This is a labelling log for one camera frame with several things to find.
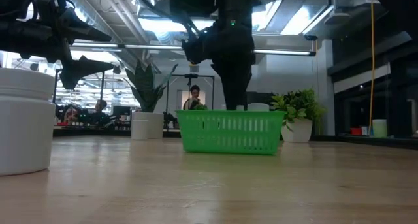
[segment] wooden table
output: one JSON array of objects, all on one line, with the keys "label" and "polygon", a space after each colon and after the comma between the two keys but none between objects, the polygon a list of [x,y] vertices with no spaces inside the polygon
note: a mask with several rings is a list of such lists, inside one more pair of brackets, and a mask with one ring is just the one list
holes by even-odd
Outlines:
[{"label": "wooden table", "polygon": [[1,223],[418,223],[418,152],[329,142],[277,156],[178,139],[54,140],[49,170],[0,177]]}]

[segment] woman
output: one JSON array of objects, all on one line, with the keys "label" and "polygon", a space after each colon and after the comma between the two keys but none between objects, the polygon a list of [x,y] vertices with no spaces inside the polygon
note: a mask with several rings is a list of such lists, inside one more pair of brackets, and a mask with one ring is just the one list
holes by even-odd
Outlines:
[{"label": "woman", "polygon": [[201,89],[197,86],[191,86],[190,93],[191,98],[189,98],[183,105],[183,110],[193,110],[196,106],[202,104],[201,100],[199,99],[199,93]]}]

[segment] white plastic jar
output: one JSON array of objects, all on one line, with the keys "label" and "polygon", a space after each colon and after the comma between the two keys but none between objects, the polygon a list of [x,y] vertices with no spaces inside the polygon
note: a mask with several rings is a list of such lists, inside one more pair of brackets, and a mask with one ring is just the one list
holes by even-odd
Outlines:
[{"label": "white plastic jar", "polygon": [[55,105],[54,77],[0,69],[0,176],[49,167]]}]

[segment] plastic basket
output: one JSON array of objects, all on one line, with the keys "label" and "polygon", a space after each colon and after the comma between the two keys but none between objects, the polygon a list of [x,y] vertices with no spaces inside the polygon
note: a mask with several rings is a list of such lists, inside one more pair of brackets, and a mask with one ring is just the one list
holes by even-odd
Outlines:
[{"label": "plastic basket", "polygon": [[273,155],[285,112],[177,111],[187,152]]}]

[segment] red object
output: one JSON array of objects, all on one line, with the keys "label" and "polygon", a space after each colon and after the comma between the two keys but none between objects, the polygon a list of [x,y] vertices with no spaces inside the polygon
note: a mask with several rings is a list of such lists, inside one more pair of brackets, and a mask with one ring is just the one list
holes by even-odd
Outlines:
[{"label": "red object", "polygon": [[351,128],[351,135],[361,136],[361,128]]}]

